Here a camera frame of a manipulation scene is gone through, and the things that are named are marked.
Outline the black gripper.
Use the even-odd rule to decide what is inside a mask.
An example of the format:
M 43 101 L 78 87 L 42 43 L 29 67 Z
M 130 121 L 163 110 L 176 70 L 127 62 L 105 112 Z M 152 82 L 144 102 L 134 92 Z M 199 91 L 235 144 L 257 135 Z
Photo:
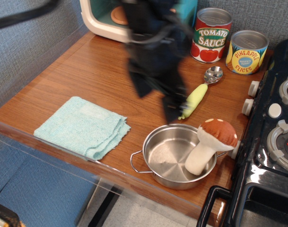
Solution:
M 174 122 L 188 108 L 178 66 L 189 50 L 189 37 L 179 30 L 155 35 L 129 31 L 128 36 L 128 71 L 138 96 L 143 98 L 152 90 L 163 93 L 166 122 Z

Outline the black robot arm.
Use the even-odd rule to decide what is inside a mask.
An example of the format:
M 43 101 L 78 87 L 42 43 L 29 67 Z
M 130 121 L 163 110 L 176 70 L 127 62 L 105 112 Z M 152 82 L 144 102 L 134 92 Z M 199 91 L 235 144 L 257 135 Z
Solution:
M 128 71 L 139 97 L 160 91 L 167 123 L 187 107 L 178 71 L 192 44 L 192 30 L 171 11 L 174 0 L 123 0 L 128 22 Z

